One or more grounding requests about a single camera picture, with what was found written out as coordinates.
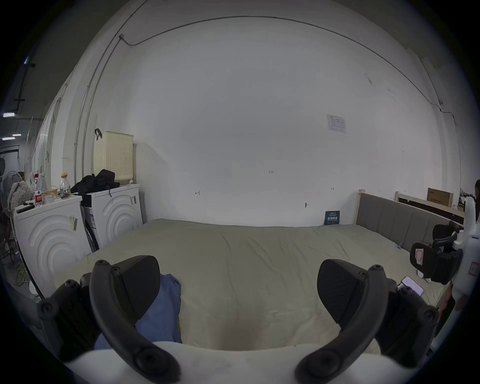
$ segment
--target wire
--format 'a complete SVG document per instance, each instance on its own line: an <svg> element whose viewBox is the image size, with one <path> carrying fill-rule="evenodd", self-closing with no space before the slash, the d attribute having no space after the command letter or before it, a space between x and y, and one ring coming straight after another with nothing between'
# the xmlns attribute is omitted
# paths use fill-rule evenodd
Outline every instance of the wire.
<svg viewBox="0 0 480 384"><path fill-rule="evenodd" d="M17 271L17 276L15 277L15 280L11 281L16 283L16 286L21 287L24 283L30 283L30 278L28 277L25 266L22 263L17 264L15 270Z"/></svg>
<svg viewBox="0 0 480 384"><path fill-rule="evenodd" d="M331 29L328 29L328 28L325 28L325 27L321 27L319 25L316 25L316 24L312 24L312 23L308 23L308 22L305 22L305 21L301 21L301 20L295 20L295 19L289 19L287 17L279 17L279 16L266 16L266 15L235 15L235 16L222 16L222 17L212 17L210 19L203 19L203 20L198 20L198 21L194 21L194 22L191 22L191 23L186 23L186 24L182 24L182 25L179 25L179 26L176 26L176 27L173 27L173 28L170 28L170 29L167 29L165 31L162 31L162 32L159 32L155 35L152 35L150 37L147 37L146 39L144 40L141 40L139 41L138 43L134 43L134 44L131 44L129 43L128 41L125 40L125 38L123 37L123 35L119 36L120 40L123 40L123 42L125 44L127 44L129 47L135 47L137 45L140 45L142 43L144 43L145 41L148 41L154 37L157 37L157 36L160 36L160 35L163 35L167 32L171 32L171 31L174 31L176 29L180 29L180 28L183 28L183 27L187 27L189 25L194 25L194 24L199 24L199 23L205 23L205 22L209 22L209 21L213 21L213 20L222 20L222 19L236 19L236 18L264 18L264 19L278 19L278 20L286 20L286 21L291 21L291 22L294 22L294 23L300 23L300 24L305 24L305 25L309 25L309 26L312 26L312 27L316 27L316 28L319 28L319 29L323 29L324 31L328 31L328 32L331 32L331 33L334 33L338 36L341 36L341 37L344 37L345 39L347 40L350 40L354 43L357 43L359 45L361 45L362 47L364 47L365 49L368 49L370 52L374 53L375 55L377 55L379 58L383 59L384 61L386 61L388 64L390 64L392 67L394 67L398 72L400 72L403 77L405 77L416 89L417 91L420 92L420 94L425 98L425 100L427 100L432 106L435 106L439 109L439 111L441 113L445 113L445 114L449 114L449 115L452 115L452 118L453 118L453 123L455 125L455 132L456 132L456 140L457 140L457 143L458 143L458 156L460 158L460 161L459 161L459 168L460 168L460 185L462 183L462 171L461 171L461 155L460 155L460 142L458 140L458 131L457 131L457 124L456 124L456 120L455 120L455 116L453 115L452 112L450 111L444 111L442 110L442 108L438 105L438 104L435 104L435 103L432 103L428 97L420 90L420 88L418 88L415 83L413 81L411 81L407 75L405 75L398 67L396 67L392 62L390 62L389 60L387 60L385 57L383 57L382 55L380 55L379 53L375 52L373 49L367 47L366 45L352 39L351 37L348 37L342 33L339 33L339 32L336 32L336 31L333 31Z"/></svg>

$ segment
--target bed headboard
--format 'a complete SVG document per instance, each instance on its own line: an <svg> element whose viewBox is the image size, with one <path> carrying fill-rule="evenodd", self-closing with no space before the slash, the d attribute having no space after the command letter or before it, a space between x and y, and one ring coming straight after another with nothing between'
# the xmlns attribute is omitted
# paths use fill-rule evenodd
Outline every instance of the bed headboard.
<svg viewBox="0 0 480 384"><path fill-rule="evenodd" d="M416 241L431 243L433 227L449 221L423 209L359 191L355 223L401 244L409 252Z"/></svg>

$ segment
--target plastic bottle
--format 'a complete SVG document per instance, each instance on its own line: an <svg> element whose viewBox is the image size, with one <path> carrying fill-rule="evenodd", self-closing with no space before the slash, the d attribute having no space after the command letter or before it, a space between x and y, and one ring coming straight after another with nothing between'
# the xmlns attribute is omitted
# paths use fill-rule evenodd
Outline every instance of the plastic bottle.
<svg viewBox="0 0 480 384"><path fill-rule="evenodd" d="M62 173L61 175L61 182L60 187L57 192L57 195L62 199L68 199L71 195L70 193L70 183L67 180L68 174L66 172Z"/></svg>
<svg viewBox="0 0 480 384"><path fill-rule="evenodd" d="M36 207L40 207L42 205L42 191L38 183L38 173L35 174L33 181L33 200Z"/></svg>
<svg viewBox="0 0 480 384"><path fill-rule="evenodd" d="M45 179L45 172L41 172L41 173L38 175L38 179L41 181L40 190L41 190L42 192L48 191L47 180Z"/></svg>

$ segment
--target blue cloth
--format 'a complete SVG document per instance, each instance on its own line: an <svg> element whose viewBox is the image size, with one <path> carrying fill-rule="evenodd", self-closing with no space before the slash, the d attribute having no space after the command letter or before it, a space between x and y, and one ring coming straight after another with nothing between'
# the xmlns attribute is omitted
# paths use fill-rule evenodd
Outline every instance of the blue cloth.
<svg viewBox="0 0 480 384"><path fill-rule="evenodd" d="M150 308L137 321L137 332L149 341L181 343L177 321L180 313L180 282L172 275L160 275L160 290ZM101 334L95 349L111 349Z"/></svg>

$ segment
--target beige bed sheet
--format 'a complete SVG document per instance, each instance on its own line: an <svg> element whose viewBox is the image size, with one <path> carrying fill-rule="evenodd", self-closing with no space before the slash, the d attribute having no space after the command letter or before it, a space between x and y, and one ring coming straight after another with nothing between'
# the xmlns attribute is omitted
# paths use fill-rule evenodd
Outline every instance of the beige bed sheet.
<svg viewBox="0 0 480 384"><path fill-rule="evenodd" d="M316 289L326 259L365 269L380 264L396 282L410 276L425 290L428 304L436 305L444 290L417 277L407 251L361 226L239 227L165 219L56 274L55 284L79 281L96 260L114 264L139 254L155 256L160 272L180 281L182 341L203 348L253 350L331 341L339 326Z"/></svg>

